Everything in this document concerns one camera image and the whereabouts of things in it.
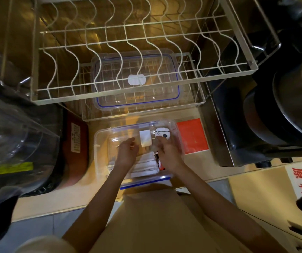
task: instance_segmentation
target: gray tile floor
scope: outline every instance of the gray tile floor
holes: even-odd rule
[[[211,182],[209,185],[227,200],[234,203],[228,179]],[[179,191],[189,193],[186,188],[180,189]],[[111,219],[120,204],[120,202],[115,202],[109,219]],[[62,237],[82,211],[83,209],[78,209],[70,212],[14,222],[11,224],[7,234],[0,241],[0,252],[14,252],[14,250],[22,243],[37,236],[55,235]]]

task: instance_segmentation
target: white label sticker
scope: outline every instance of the white label sticker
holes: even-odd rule
[[[149,129],[146,131],[140,131],[139,136],[142,147],[152,146],[151,132]]]
[[[285,166],[290,182],[292,183],[295,195],[302,197],[302,163],[292,163]]]
[[[71,151],[81,152],[81,127],[75,123],[71,123]]]
[[[130,85],[144,85],[146,83],[145,75],[139,74],[137,76],[136,74],[131,74],[128,77],[128,83]]]

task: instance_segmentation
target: clear plastic container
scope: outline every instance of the clear plastic container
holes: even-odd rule
[[[172,120],[152,121],[146,123],[139,123],[134,125],[127,125],[115,128],[108,128],[98,131],[94,136],[94,157],[95,168],[98,179],[105,179],[109,175],[107,166],[116,160],[118,153],[118,146],[124,140],[135,137],[135,143],[139,145],[140,150],[138,156],[149,152],[155,152],[157,139],[155,137],[155,130],[157,128],[168,128],[170,130],[171,140],[177,147],[179,152],[183,153],[183,145],[177,124]],[[140,131],[150,130],[152,145],[142,147],[140,139]],[[161,170],[158,174],[136,177],[132,179],[124,179],[120,189],[135,187],[142,184],[153,183],[157,181],[167,180],[172,177],[172,174],[167,170]]]
[[[118,53],[101,54],[101,62],[97,56],[92,59],[91,81],[93,82],[102,65],[101,72],[96,78],[97,90],[108,91],[121,88],[131,88],[140,85],[159,84],[159,78],[162,83],[179,80],[176,73],[164,74],[157,76],[159,73],[169,73],[178,71],[178,63],[174,57],[173,51],[162,49],[162,55],[157,50],[142,51],[143,64],[140,72],[138,70],[141,65],[141,56],[138,51],[121,53],[123,58],[122,70],[119,79],[116,81],[117,74],[120,71],[122,59]],[[162,101],[178,101],[180,97],[181,86],[157,87],[134,93],[123,93],[94,98],[94,105],[100,110],[112,110],[122,106],[140,105],[146,103],[162,102]],[[96,92],[96,88],[92,85],[92,91]]]

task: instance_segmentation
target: person's left hand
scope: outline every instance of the person's left hand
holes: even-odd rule
[[[118,147],[114,169],[119,169],[126,175],[134,165],[138,151],[139,146],[135,144],[134,138],[123,141]]]

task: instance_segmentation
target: yellow tape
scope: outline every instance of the yellow tape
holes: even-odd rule
[[[0,165],[0,175],[7,174],[7,173],[16,173],[22,171],[29,171],[32,170],[33,163],[32,162],[25,162],[17,165]]]

